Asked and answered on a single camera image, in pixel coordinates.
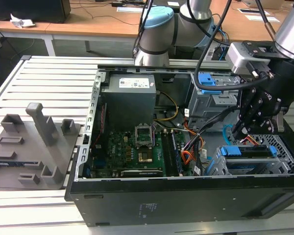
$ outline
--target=gray plastic holder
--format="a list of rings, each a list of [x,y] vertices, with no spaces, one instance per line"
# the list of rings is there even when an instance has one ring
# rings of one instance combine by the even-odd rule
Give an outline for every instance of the gray plastic holder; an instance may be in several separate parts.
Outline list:
[[[0,134],[0,188],[60,189],[80,125],[72,119],[54,123],[43,105],[29,103],[33,121],[7,114]]]

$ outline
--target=floor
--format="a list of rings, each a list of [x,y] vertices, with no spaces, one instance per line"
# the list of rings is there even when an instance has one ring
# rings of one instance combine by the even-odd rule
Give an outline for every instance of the floor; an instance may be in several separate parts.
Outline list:
[[[8,38],[8,42],[22,55],[48,56],[45,43],[41,39]],[[19,61],[16,52],[11,48],[6,39],[2,40],[0,48],[0,85],[7,78],[14,66]],[[55,40],[55,52],[57,56],[88,56],[88,57],[132,57],[132,43],[114,42],[90,42],[94,51],[86,52],[83,41]],[[178,48],[169,51],[170,58],[191,59],[193,52],[189,48]]]

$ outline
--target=chip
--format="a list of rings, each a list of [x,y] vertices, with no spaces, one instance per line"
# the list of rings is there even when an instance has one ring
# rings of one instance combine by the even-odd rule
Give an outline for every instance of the chip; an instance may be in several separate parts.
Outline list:
[[[139,163],[151,163],[153,161],[152,149],[141,147],[137,150],[137,154]]]

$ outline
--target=white sticker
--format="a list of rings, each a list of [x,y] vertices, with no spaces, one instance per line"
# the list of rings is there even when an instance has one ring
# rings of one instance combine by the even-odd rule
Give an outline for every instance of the white sticker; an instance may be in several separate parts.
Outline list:
[[[178,4],[178,2],[175,2],[175,1],[169,1],[168,5],[169,6],[180,6],[180,4]]]
[[[121,78],[119,82],[120,88],[149,88],[148,78]]]
[[[263,21],[263,18],[261,16],[246,16],[247,19],[250,21]],[[280,22],[277,18],[273,16],[267,17],[269,22]]]
[[[194,167],[194,171],[197,173],[197,175],[200,175],[200,169],[197,166]]]
[[[190,116],[190,110],[189,109],[184,109],[184,114],[185,114],[185,117],[189,117]]]
[[[201,150],[201,153],[202,153],[202,156],[201,156],[201,157],[207,159],[207,150],[203,148],[203,149]]]

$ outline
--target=metal slotted table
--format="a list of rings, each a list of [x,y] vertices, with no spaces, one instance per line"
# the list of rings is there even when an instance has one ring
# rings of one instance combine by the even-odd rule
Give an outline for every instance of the metal slotted table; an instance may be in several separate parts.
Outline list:
[[[0,122],[6,114],[19,114],[22,120],[31,120],[25,108],[29,102],[38,101],[44,106],[44,114],[51,115],[54,121],[73,118],[84,125],[98,64],[132,65],[133,61],[43,56],[21,60],[0,88]],[[195,65],[195,61],[171,60],[173,67]],[[207,68],[227,68],[226,62],[204,62],[203,65]],[[285,118],[294,130],[294,104]],[[81,143],[80,136],[74,152]],[[69,175],[66,176],[64,188],[68,178]],[[64,194],[65,189],[0,189],[0,234],[198,235],[238,232],[241,235],[294,235],[294,204],[265,220],[88,228],[74,203],[64,200]]]

